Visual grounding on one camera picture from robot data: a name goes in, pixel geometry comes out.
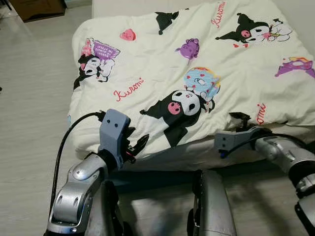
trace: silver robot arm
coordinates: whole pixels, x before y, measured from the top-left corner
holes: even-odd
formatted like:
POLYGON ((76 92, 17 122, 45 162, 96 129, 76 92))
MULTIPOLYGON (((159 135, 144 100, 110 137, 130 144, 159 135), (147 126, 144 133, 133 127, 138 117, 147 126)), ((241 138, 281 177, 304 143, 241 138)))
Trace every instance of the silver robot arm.
POLYGON ((255 126, 247 131, 216 134, 215 147, 222 157, 236 148, 254 149, 278 165, 288 175, 300 198, 295 206, 297 215, 309 235, 315 235, 315 155, 303 148, 296 138, 272 134, 255 126))
POLYGON ((258 139, 255 150, 288 175, 300 198, 295 211, 309 235, 315 235, 315 155, 277 136, 258 139))
POLYGON ((135 130, 130 118, 108 110, 100 127, 98 153, 68 171, 67 181, 56 196, 44 236, 118 236, 124 233, 118 209, 118 195, 112 182, 106 181, 125 161, 134 163, 149 135, 129 145, 127 137, 135 130))

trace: black cable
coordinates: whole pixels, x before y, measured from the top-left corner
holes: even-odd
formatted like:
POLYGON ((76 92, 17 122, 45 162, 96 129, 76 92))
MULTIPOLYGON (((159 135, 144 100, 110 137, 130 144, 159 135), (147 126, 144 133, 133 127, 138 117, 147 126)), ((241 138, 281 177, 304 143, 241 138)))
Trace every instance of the black cable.
POLYGON ((55 201, 55 197, 56 197, 56 189, 57 189, 57 181, 58 181, 58 172, 59 172, 59 164, 60 164, 60 159, 61 159, 61 154, 63 152, 63 147, 65 144, 65 141, 67 139, 67 137, 69 136, 70 132, 72 131, 72 129, 78 124, 80 123, 82 120, 88 118, 88 117, 92 117, 92 116, 97 116, 99 121, 102 121, 104 116, 105 116, 105 112, 92 112, 92 113, 88 113, 80 118, 78 118, 75 123, 72 124, 72 126, 70 126, 70 128, 68 128, 67 132, 64 134, 63 139, 60 143, 59 146, 59 150, 58 150, 58 154, 57 154, 57 159, 56 159, 56 164, 55 164, 55 172, 54 172, 54 180, 53 180, 53 187, 52 187, 52 191, 51 191, 51 198, 50 198, 50 208, 49 208, 49 214, 51 212, 51 209, 53 207, 54 201, 55 201))
POLYGON ((260 135, 260 136, 257 136, 257 137, 254 137, 252 139, 249 139, 247 141, 244 141, 238 145, 236 145, 234 148, 232 148, 230 151, 228 151, 227 153, 225 153, 224 157, 226 158, 227 156, 229 156, 232 152, 236 151, 237 149, 239 149, 240 147, 242 147, 243 145, 245 144, 248 144, 248 143, 251 143, 253 141, 256 141, 257 139, 261 139, 261 138, 266 138, 266 137, 272 137, 272 136, 279 136, 279 137, 284 137, 284 138, 288 138, 288 139, 292 139, 294 140, 295 142, 297 142, 299 145, 301 145, 303 148, 306 147, 306 143, 303 142, 302 140, 294 137, 294 136, 291 136, 291 135, 288 135, 288 134, 264 134, 264 135, 260 135))

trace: cartoon illustration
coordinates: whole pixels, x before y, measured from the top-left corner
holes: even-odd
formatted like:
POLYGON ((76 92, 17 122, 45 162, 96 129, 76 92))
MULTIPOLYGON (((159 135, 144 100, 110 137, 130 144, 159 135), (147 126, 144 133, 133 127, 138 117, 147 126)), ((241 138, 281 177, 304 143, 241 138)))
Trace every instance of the cartoon illustration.
POLYGON ((265 35, 267 40, 283 42, 290 39, 289 34, 292 33, 292 29, 282 21, 279 21, 279 19, 274 19, 274 22, 276 22, 276 25, 271 25, 270 32, 265 35))
POLYGON ((88 38, 82 48, 81 55, 85 55, 87 57, 91 54, 94 54, 94 43, 92 38, 88 38))
POLYGON ((74 81, 73 90, 80 86, 80 82, 85 78, 96 75, 99 82, 107 82, 108 77, 115 65, 115 58, 120 51, 107 44, 103 44, 92 38, 87 39, 82 48, 79 77, 74 81))
POLYGON ((287 41, 290 38, 289 34, 292 33, 292 29, 279 19, 274 19, 276 24, 269 26, 266 22, 255 22, 243 13, 237 13, 237 15, 239 16, 237 21, 239 26, 236 30, 216 37, 216 40, 232 39, 244 44, 262 42, 265 39, 268 41, 287 41))
POLYGON ((288 60, 284 59, 284 61, 282 66, 279 66, 279 70, 275 75, 276 77, 292 70, 304 70, 315 79, 315 70, 312 68, 312 60, 307 60, 303 57, 290 57, 288 60))
POLYGON ((168 125, 164 134, 171 147, 174 147, 187 134, 186 127, 196 124, 201 109, 206 109, 205 103, 206 101, 193 91, 177 90, 140 113, 156 119, 163 118, 168 125))
POLYGON ((186 43, 175 51, 180 51, 182 56, 189 60, 196 58, 199 53, 199 40, 197 38, 187 39, 186 43))
POLYGON ((169 27, 173 23, 172 20, 175 20, 178 17, 179 11, 174 12, 174 13, 156 12, 156 14, 157 14, 157 23, 159 26, 158 34, 162 35, 163 30, 169 27))
POLYGON ((127 41, 134 41, 136 40, 136 34, 132 29, 126 29, 125 32, 121 33, 120 38, 127 41))
POLYGON ((193 91, 201 96, 207 103, 211 103, 208 112, 214 109, 213 97, 220 90, 220 76, 205 67, 194 67, 184 76, 184 83, 187 90, 193 91))

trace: gray floor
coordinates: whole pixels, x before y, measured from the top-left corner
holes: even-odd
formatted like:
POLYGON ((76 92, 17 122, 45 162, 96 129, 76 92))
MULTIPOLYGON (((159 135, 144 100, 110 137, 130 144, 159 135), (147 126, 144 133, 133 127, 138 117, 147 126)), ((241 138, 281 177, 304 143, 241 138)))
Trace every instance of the gray floor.
MULTIPOLYGON (((66 131, 77 76, 71 38, 91 7, 63 17, 23 24, 0 22, 0 230, 1 236, 42 235, 46 227, 54 160, 66 131)), ((77 162, 66 146, 61 182, 77 162)), ((297 201, 280 172, 225 180, 240 236, 305 236, 297 201)), ((126 220, 139 236, 184 236, 192 207, 190 185, 122 194, 126 220)))

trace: red cursive text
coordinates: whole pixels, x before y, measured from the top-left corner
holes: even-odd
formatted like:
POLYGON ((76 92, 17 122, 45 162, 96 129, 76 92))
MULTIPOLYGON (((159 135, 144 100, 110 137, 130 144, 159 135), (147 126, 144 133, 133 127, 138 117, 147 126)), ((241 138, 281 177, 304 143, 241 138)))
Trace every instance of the red cursive text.
POLYGON ((259 112, 258 112, 256 121, 258 124, 262 125, 265 122, 264 117, 266 113, 266 106, 265 104, 262 104, 262 106, 260 104, 257 104, 257 106, 259 106, 259 112))
POLYGON ((143 79, 139 78, 139 82, 133 84, 126 92, 123 91, 114 91, 114 95, 117 96, 116 102, 120 102, 123 97, 127 97, 131 95, 134 91, 136 91, 138 88, 140 88, 141 84, 144 82, 143 79))
POLYGON ((220 22, 222 20, 223 13, 224 13, 224 6, 225 6, 225 2, 222 1, 221 4, 219 5, 217 16, 211 20, 211 23, 213 25, 216 25, 217 28, 220 28, 220 22))

